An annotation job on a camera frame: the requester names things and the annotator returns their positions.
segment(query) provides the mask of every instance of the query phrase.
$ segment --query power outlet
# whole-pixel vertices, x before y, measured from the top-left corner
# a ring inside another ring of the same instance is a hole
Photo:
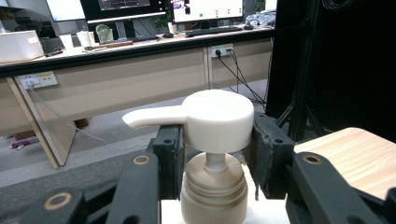
[[[58,81],[55,75],[53,75],[53,72],[39,73],[37,77],[42,87],[58,85]]]
[[[53,72],[24,75],[19,76],[19,78],[23,88],[26,90],[29,90],[28,84],[31,81],[35,83],[34,88],[58,85],[58,81],[56,80],[55,75],[53,75]]]
[[[216,54],[216,50],[220,51],[221,57],[226,55],[231,55],[231,52],[227,49],[233,49],[233,44],[226,44],[226,45],[218,45],[212,47],[212,58],[217,58],[218,55]]]
[[[24,89],[29,90],[28,84],[33,81],[35,83],[34,87],[39,88],[41,87],[40,82],[38,81],[38,77],[36,74],[31,74],[31,75],[24,75],[24,76],[19,76],[19,79],[21,81],[21,84]]]

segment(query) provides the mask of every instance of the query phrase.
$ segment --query computer monitor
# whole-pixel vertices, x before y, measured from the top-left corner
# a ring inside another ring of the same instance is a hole
[[[88,24],[116,23],[119,37],[126,37],[124,21],[165,15],[164,0],[81,0]]]
[[[209,21],[239,20],[244,16],[243,0],[171,0],[170,8],[172,23],[176,24],[208,24]]]
[[[47,0],[47,5],[52,20],[55,22],[85,19],[79,0]]]

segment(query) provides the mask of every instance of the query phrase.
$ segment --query black stand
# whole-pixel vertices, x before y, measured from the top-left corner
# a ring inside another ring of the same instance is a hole
[[[207,30],[210,28],[210,21],[201,21],[201,29]]]
[[[303,32],[303,44],[295,88],[290,105],[276,121],[276,125],[279,127],[282,127],[288,120],[290,121],[288,136],[293,141],[299,141],[304,138],[307,119],[313,125],[314,131],[318,136],[325,134],[313,109],[309,106],[313,100],[315,79],[318,71],[318,57],[323,33],[322,9],[321,1],[308,1],[307,19],[303,21],[306,22],[306,25]]]

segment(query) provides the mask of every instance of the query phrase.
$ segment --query cup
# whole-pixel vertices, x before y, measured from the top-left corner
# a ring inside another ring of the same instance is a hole
[[[177,25],[172,24],[172,22],[168,22],[169,33],[176,34],[177,33]]]
[[[110,32],[108,33],[108,40],[114,40],[113,29],[110,29]]]
[[[94,36],[93,32],[89,32],[88,34],[90,35],[91,45],[95,44],[96,42],[95,42],[95,36]]]
[[[71,35],[60,35],[59,37],[61,38],[65,49],[72,49],[74,47]]]
[[[82,47],[90,47],[92,45],[90,39],[90,33],[88,31],[78,32],[77,37]]]
[[[99,42],[104,43],[110,41],[110,28],[108,26],[100,24],[96,26],[96,33],[99,37]]]

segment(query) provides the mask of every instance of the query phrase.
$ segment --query pump dispenser bottle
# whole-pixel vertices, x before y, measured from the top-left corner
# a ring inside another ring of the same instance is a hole
[[[182,105],[136,110],[123,117],[132,128],[180,124],[184,141],[203,151],[187,165],[180,195],[188,224],[241,224],[248,185],[240,162],[228,153],[250,142],[254,120],[248,98],[229,91],[198,91]]]

